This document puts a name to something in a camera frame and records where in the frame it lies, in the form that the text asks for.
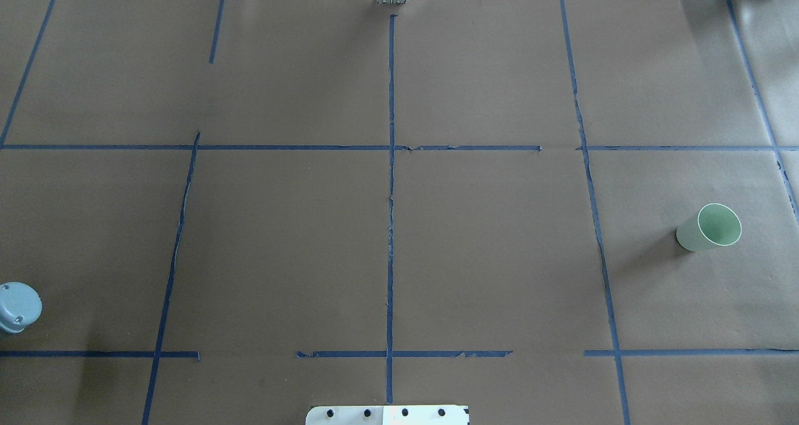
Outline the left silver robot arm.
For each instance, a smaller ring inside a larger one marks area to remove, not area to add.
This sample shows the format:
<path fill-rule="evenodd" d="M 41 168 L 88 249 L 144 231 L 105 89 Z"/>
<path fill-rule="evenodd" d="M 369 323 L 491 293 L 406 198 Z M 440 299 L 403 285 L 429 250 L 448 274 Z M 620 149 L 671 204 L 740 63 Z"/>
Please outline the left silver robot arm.
<path fill-rule="evenodd" d="M 1 285 L 1 328 L 18 334 L 32 325 L 42 314 L 42 300 L 35 289 L 21 282 Z"/>

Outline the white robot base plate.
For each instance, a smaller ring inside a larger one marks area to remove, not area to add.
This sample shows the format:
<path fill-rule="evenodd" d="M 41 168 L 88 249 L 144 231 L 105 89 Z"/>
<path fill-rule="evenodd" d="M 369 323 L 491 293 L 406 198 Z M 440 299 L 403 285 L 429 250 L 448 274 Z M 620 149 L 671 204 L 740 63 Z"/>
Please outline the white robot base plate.
<path fill-rule="evenodd" d="M 306 424 L 469 424 L 468 407 L 453 404 L 313 407 Z"/>

